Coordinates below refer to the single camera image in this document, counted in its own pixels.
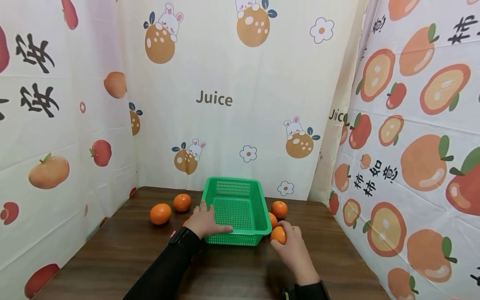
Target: basket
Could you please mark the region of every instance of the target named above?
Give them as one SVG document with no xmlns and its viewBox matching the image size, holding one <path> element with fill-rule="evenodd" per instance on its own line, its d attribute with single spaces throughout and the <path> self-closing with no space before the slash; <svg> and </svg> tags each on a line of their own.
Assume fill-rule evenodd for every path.
<svg viewBox="0 0 480 300">
<path fill-rule="evenodd" d="M 256 246 L 272 232 L 264 192 L 256 180 L 210 177 L 202 199 L 215 209 L 219 225 L 233 227 L 233 232 L 205 239 L 208 244 Z"/>
</svg>

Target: brown table surface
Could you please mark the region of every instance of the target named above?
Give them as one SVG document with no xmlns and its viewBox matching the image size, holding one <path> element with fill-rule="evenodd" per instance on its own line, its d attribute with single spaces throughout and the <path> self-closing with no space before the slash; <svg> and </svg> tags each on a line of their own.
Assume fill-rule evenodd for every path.
<svg viewBox="0 0 480 300">
<path fill-rule="evenodd" d="M 192 209 L 172 213 L 161 227 L 149 221 L 158 203 L 173 206 L 185 191 L 140 188 L 33 298 L 34 300 L 121 300 L 166 247 L 171 233 L 189 218 L 202 193 L 187 191 Z M 276 199 L 267 198 L 267 207 Z M 283 200 L 286 220 L 299 226 L 332 300 L 389 300 L 345 233 L 321 203 Z M 292 276 L 269 238 L 257 247 L 208 245 L 183 278 L 178 299 L 278 299 Z"/>
</svg>

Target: printed cloth wall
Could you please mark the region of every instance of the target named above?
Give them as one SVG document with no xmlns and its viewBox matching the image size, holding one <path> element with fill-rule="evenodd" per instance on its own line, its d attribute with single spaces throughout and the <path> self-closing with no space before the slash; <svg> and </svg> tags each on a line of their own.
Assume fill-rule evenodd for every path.
<svg viewBox="0 0 480 300">
<path fill-rule="evenodd" d="M 33 297 L 136 186 L 115 9 L 0 3 L 1 300 Z"/>
<path fill-rule="evenodd" d="M 379 1 L 329 208 L 392 299 L 480 293 L 480 1 Z"/>
<path fill-rule="evenodd" d="M 358 3 L 119 1 L 139 185 L 306 200 Z"/>
</svg>

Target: orange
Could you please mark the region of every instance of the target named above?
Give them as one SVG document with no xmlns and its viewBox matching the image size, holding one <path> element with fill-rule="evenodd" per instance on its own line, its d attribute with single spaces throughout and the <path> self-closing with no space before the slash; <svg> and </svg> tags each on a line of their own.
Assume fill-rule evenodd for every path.
<svg viewBox="0 0 480 300">
<path fill-rule="evenodd" d="M 150 221 L 155 225 L 162 225 L 170 220 L 172 209 L 168 204 L 160 203 L 155 205 L 150 211 Z"/>
<path fill-rule="evenodd" d="M 270 235 L 270 240 L 277 240 L 280 244 L 285 245 L 287 242 L 287 236 L 285 235 L 285 230 L 283 230 L 282 226 L 275 227 Z"/>
<path fill-rule="evenodd" d="M 288 207 L 283 201 L 275 201 L 272 205 L 272 213 L 278 219 L 283 219 L 287 215 Z"/>
<path fill-rule="evenodd" d="M 268 215 L 270 216 L 270 222 L 272 223 L 272 228 L 275 228 L 276 224 L 278 223 L 278 221 L 276 220 L 276 216 L 272 213 L 268 213 Z"/>
<path fill-rule="evenodd" d="M 177 195 L 177 197 L 175 197 L 175 199 L 173 200 L 173 207 L 175 207 L 175 209 L 181 213 L 189 210 L 191 204 L 192 199 L 187 194 Z"/>
</svg>

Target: rabbit illustration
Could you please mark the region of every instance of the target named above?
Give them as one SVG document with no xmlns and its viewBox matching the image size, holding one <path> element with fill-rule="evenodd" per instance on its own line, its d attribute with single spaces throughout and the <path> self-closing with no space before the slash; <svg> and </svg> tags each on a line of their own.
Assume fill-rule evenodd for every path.
<svg viewBox="0 0 480 300">
<path fill-rule="evenodd" d="M 251 7 L 254 11 L 257 11 L 260 8 L 260 4 L 257 3 L 259 0 L 235 0 L 235 5 L 237 6 L 237 18 L 241 19 L 245 15 L 244 10 Z"/>
<path fill-rule="evenodd" d="M 174 43 L 177 42 L 177 34 L 182 21 L 183 13 L 179 12 L 177 15 L 174 15 L 173 5 L 170 3 L 165 4 L 165 12 L 160 16 L 160 19 L 158 19 L 162 27 L 170 31 L 170 39 Z"/>
<path fill-rule="evenodd" d="M 197 139 L 192 140 L 192 144 L 187 148 L 187 154 L 192 154 L 195 157 L 195 161 L 200 160 L 200 154 L 202 154 L 202 149 L 205 148 L 207 144 L 199 144 Z"/>
<path fill-rule="evenodd" d="M 304 135 L 305 131 L 303 131 L 300 123 L 300 118 L 295 116 L 293 117 L 293 122 L 290 120 L 286 120 L 283 122 L 283 125 L 287 127 L 287 139 L 291 140 L 293 138 L 293 135 L 296 133 L 299 133 L 300 135 Z"/>
</svg>

